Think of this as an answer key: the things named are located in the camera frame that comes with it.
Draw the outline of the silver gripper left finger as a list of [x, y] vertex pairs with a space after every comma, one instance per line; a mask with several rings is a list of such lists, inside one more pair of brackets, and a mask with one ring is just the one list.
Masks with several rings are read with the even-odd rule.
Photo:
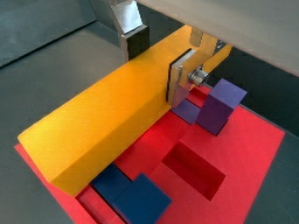
[[116, 27], [124, 61], [150, 48], [150, 27], [143, 23], [136, 0], [104, 0]]

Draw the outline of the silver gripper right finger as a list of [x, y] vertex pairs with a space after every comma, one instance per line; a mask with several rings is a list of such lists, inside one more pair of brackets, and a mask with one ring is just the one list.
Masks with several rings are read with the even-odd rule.
[[190, 48], [168, 68], [166, 100], [172, 108], [187, 98], [192, 87], [206, 83], [208, 73], [203, 70], [203, 64], [227, 45], [196, 28], [191, 28], [190, 43], [194, 49]]

